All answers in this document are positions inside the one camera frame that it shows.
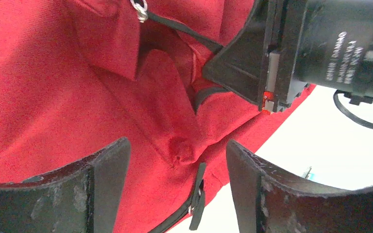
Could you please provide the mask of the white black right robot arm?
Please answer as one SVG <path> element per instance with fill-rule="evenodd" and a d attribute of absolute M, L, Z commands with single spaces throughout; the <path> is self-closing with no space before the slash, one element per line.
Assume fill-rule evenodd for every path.
<path fill-rule="evenodd" d="M 373 98 L 373 0 L 257 0 L 205 78 L 269 112 L 308 84 Z"/>

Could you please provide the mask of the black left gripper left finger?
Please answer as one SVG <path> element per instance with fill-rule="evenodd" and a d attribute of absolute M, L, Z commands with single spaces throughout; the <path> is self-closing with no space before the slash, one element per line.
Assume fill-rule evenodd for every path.
<path fill-rule="evenodd" d="M 0 233 L 111 233 L 131 144 L 100 151 L 21 183 L 0 184 Z"/>

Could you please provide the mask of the red student backpack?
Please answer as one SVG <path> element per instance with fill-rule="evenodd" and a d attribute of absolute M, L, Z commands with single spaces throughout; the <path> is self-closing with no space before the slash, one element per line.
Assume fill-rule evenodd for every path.
<path fill-rule="evenodd" d="M 115 233 L 165 232 L 229 183 L 226 145 L 259 149 L 311 94 L 267 115 L 206 79 L 252 0 L 0 0 L 0 183 L 20 182 L 126 137 Z"/>

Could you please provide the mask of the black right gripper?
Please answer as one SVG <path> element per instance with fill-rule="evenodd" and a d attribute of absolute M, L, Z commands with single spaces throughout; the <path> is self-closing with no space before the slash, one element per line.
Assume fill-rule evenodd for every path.
<path fill-rule="evenodd" d="M 243 28 L 205 64 L 203 77 L 259 105 L 262 68 L 262 109 L 290 108 L 308 86 L 294 76 L 306 5 L 305 0 L 256 1 Z"/>

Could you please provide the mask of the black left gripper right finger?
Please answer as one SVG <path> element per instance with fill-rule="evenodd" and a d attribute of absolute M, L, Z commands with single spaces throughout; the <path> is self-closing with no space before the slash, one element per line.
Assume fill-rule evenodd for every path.
<path fill-rule="evenodd" d="M 295 175 L 234 140 L 226 147 L 242 233 L 373 233 L 373 186 L 345 190 Z"/>

